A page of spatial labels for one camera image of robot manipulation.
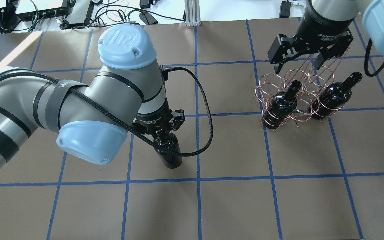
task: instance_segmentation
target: power cord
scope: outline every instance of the power cord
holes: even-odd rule
[[[210,146],[212,138],[213,138],[213,123],[212,123],[211,113],[210,113],[210,109],[208,107],[208,102],[207,102],[207,98],[205,97],[204,90],[203,90],[200,82],[198,81],[198,78],[189,69],[184,68],[184,67],[170,67],[170,68],[165,68],[164,70],[168,71],[168,72],[177,71],[177,70],[184,70],[184,71],[186,71],[187,73],[189,73],[194,78],[195,82],[197,83],[197,85],[198,85],[198,87],[199,87],[199,89],[201,91],[202,97],[204,99],[205,108],[206,108],[207,114],[208,114],[208,122],[209,122],[209,126],[210,126],[210,135],[209,135],[209,139],[208,139],[207,144],[203,148],[199,149],[198,151],[189,152],[189,153],[175,152],[175,151],[172,151],[171,149],[168,149],[168,148],[166,148],[164,146],[161,146],[161,145],[159,145],[157,143],[154,143],[153,141],[151,141],[147,137],[145,137],[143,134],[138,132],[136,129],[134,129],[130,125],[126,124],[125,122],[123,122],[122,120],[120,120],[119,118],[117,118],[116,116],[111,114],[104,107],[99,105],[97,102],[94,102],[92,99],[90,99],[89,97],[87,97],[86,95],[81,93],[80,91],[76,90],[75,88],[70,88],[69,91],[72,94],[75,94],[80,99],[82,99],[85,102],[87,102],[88,104],[90,104],[93,108],[97,109],[99,112],[101,112],[102,114],[107,116],[109,119],[111,119],[113,122],[115,122],[116,124],[118,124],[122,128],[130,131],[136,137],[140,138],[145,143],[147,143],[147,144],[151,145],[152,147],[160,150],[161,152],[169,153],[171,155],[176,155],[176,156],[182,156],[182,157],[192,157],[192,156],[198,155],[198,154],[204,152],[205,150],[207,150],[207,148]],[[58,79],[55,79],[53,77],[46,76],[46,75],[43,75],[43,74],[34,73],[34,72],[8,73],[6,75],[0,76],[0,82],[5,80],[5,79],[7,79],[7,78],[18,77],[18,76],[34,76],[34,77],[39,77],[39,78],[42,78],[42,79],[46,79],[46,80],[48,80],[48,81],[50,81],[50,82],[52,82],[54,84],[57,84],[59,82]]]
[[[381,66],[379,67],[379,69],[377,71],[375,71],[374,73],[370,73],[369,70],[368,70],[368,62],[370,60],[370,52],[371,52],[371,47],[373,45],[373,41],[371,40],[371,38],[368,40],[368,44],[367,44],[367,49],[365,51],[365,56],[364,56],[364,72],[367,76],[369,77],[374,77],[376,76],[377,74],[379,74],[383,68],[384,68],[384,61],[383,63],[381,64]]]

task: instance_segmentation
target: white surface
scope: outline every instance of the white surface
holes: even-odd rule
[[[112,3],[117,5],[125,5],[140,8],[140,0],[103,0],[103,3]],[[229,20],[245,20],[245,19],[263,19],[263,18],[278,18],[279,8],[282,0],[201,0],[200,1],[200,16],[201,21],[229,21]],[[293,1],[294,5],[291,6],[290,17],[301,17],[304,13],[305,0]],[[104,6],[100,4],[95,6],[92,18],[94,18],[96,11]],[[156,12],[161,15],[179,18],[183,17],[185,8],[184,0],[159,0],[156,5],[151,5],[151,8],[146,9],[148,11]],[[108,9],[119,9],[119,7],[109,7]],[[132,9],[126,9],[121,7],[122,11],[126,14]],[[113,12],[108,13],[109,17],[113,20],[119,20],[116,14]],[[153,15],[159,24],[179,23],[180,21],[162,18],[157,15]],[[106,15],[102,16],[102,19],[107,24],[114,23],[109,20]],[[139,18],[139,12],[133,12],[130,15],[132,21],[136,21],[141,25],[144,25]],[[21,22],[15,29],[25,29],[31,25],[31,22]],[[38,23],[34,31],[49,31],[59,30],[59,25],[54,18],[44,19]]]

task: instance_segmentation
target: metal post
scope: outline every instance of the metal post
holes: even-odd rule
[[[199,0],[185,0],[186,26],[200,26]]]

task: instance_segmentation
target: robotic arm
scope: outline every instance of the robotic arm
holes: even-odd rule
[[[62,150],[108,164],[130,125],[154,137],[167,167],[180,165],[181,157],[167,153],[179,152],[171,131],[183,123],[184,113],[169,109],[164,84],[168,76],[157,63],[148,34],[140,26],[117,25],[102,34],[98,50],[104,65],[90,86],[0,67],[0,168],[38,127],[58,133]]]
[[[359,12],[365,31],[384,56],[384,0],[308,0],[296,35],[279,34],[268,51],[275,72],[304,54],[318,53],[317,69],[332,57],[342,56],[353,40],[348,27]]]

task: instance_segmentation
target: wine bottle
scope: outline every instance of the wine bottle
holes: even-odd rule
[[[351,88],[362,79],[362,74],[352,73],[344,82],[335,82],[330,84],[323,93],[318,97],[320,100],[319,108],[318,101],[315,99],[312,102],[312,109],[318,111],[312,114],[312,118],[322,120],[331,116],[337,108],[345,105],[352,96]]]
[[[277,93],[267,111],[263,114],[263,123],[269,129],[277,129],[297,107],[296,94],[302,88],[302,83],[294,80],[287,91]]]

